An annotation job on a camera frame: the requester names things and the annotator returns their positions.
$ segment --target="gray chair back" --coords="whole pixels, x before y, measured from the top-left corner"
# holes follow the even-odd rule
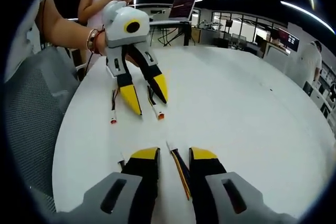
[[[5,83],[9,146],[27,188],[49,212],[56,212],[51,179],[56,139],[78,84],[54,47],[28,57]]]

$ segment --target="round table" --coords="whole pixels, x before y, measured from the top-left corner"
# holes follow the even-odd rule
[[[256,56],[214,47],[154,50],[167,81],[165,119],[148,103],[146,81],[128,64],[142,116],[117,97],[101,57],[76,91],[57,138],[53,188],[57,211],[71,211],[84,193],[121,169],[137,150],[161,148],[159,196],[153,223],[195,223],[166,141],[188,165],[188,148],[214,152],[264,195],[276,212],[301,216],[320,194],[333,164],[334,137],[310,98],[280,71]]]

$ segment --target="laptop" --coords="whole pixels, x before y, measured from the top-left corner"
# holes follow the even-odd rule
[[[190,22],[196,0],[174,0],[168,20],[150,22],[150,25],[167,25]]]

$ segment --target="white table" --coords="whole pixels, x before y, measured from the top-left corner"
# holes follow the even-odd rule
[[[228,171],[258,188],[274,211],[301,216],[319,195],[333,161],[333,133],[311,99],[247,52],[212,47],[154,52],[169,88],[163,121],[156,120],[146,82],[133,66],[142,118],[118,96],[118,123],[110,124],[116,81],[107,73],[104,57],[79,86],[56,143],[52,183],[57,211],[74,209],[88,189],[120,171],[120,153],[128,159],[137,150],[159,146],[153,223],[195,223],[168,140],[186,163],[190,146],[213,151]]]

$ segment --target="laptop screen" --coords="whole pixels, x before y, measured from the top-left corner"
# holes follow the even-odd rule
[[[189,20],[196,0],[174,0],[169,19]]]

